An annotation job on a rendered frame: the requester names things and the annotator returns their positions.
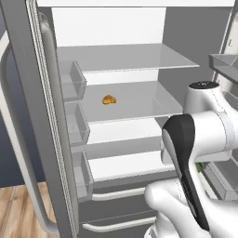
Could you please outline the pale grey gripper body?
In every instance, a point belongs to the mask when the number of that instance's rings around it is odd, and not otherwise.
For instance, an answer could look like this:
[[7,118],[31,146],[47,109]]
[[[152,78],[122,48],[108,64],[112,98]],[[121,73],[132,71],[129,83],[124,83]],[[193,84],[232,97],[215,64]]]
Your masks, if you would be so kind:
[[[161,141],[161,161],[165,165],[170,165],[174,163],[174,160],[170,156],[168,150],[166,149],[164,142]],[[181,162],[184,165],[187,165],[189,162],[192,163],[211,163],[211,162],[220,162],[228,161],[231,158],[232,151],[222,151],[217,153],[207,153],[207,154],[197,154],[196,156],[191,156],[185,160],[182,159]]]

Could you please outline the grey glass fridge shelf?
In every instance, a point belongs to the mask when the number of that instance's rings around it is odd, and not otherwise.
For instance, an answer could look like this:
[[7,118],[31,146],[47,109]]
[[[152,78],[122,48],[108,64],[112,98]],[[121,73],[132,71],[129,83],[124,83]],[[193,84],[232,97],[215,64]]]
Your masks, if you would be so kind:
[[61,46],[58,57],[76,60],[85,73],[198,67],[164,44]]
[[[116,102],[103,104],[106,95],[115,97]],[[181,105],[157,81],[87,86],[81,104],[89,123],[182,113]]]

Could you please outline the grey fridge drawer front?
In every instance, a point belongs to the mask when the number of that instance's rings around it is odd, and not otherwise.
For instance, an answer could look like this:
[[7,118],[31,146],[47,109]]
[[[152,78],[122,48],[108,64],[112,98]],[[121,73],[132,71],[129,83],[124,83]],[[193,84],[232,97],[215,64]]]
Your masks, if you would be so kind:
[[[140,218],[149,218],[155,217],[154,214],[149,214],[146,216],[128,216],[128,217],[120,217],[120,218],[109,218],[104,220],[97,220],[95,222],[86,222],[92,225],[112,225],[115,223],[126,222],[130,220],[140,219]],[[92,232],[85,230],[83,228],[84,223],[80,225],[80,231],[78,234],[78,238],[143,238],[145,232],[150,228],[151,224],[142,225],[134,228],[123,229],[119,231],[109,231],[109,232]]]
[[143,194],[108,201],[86,201],[79,204],[81,223],[143,213],[154,213],[147,206]]

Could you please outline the grey fridge door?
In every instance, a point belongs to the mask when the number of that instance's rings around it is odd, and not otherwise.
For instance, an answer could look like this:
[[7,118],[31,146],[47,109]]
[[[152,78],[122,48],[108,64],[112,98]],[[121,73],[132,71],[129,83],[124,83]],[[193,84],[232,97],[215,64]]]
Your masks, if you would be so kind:
[[52,12],[36,0],[0,0],[21,90],[33,128],[59,238],[78,238],[79,202],[62,95]]
[[[234,2],[219,54],[238,55],[238,0]],[[225,100],[238,111],[238,85],[217,72],[215,72],[213,80],[221,85],[221,91]],[[232,151],[231,158],[228,161],[211,163],[218,167],[222,175],[238,191],[238,149]]]

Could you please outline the grey fridge cabinet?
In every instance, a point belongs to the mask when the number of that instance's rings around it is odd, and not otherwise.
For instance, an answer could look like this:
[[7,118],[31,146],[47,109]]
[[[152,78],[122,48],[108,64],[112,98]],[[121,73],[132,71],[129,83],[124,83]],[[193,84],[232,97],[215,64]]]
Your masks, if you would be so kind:
[[[88,72],[86,86],[159,82],[181,105],[190,83],[213,80],[209,56],[219,53],[235,0],[36,0],[52,12],[57,52],[61,46],[164,44],[198,64],[195,68]],[[88,123],[87,144],[160,136],[172,115]],[[157,180],[95,189],[119,192]]]

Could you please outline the clear grey door bin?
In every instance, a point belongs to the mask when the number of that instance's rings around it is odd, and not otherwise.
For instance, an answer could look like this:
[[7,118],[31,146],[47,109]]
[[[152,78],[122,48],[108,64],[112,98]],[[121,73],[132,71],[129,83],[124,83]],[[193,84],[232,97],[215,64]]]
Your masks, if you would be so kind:
[[65,102],[64,107],[70,144],[72,146],[87,144],[90,129],[81,103],[79,101]]
[[86,90],[86,78],[75,60],[59,62],[62,95],[65,101],[81,100]]
[[238,85],[238,55],[237,54],[211,54],[209,67]]
[[214,163],[204,165],[202,173],[218,199],[238,201],[238,191],[232,187]]
[[73,173],[78,202],[90,201],[94,180],[84,151],[73,153]]

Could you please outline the orange brown food piece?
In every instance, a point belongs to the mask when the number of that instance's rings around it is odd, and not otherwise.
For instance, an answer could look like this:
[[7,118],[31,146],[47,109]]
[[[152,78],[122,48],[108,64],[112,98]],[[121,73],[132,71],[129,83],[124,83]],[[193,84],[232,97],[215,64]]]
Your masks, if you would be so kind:
[[102,103],[105,105],[108,104],[114,104],[116,102],[116,98],[113,97],[112,95],[106,95],[103,99],[102,99]]

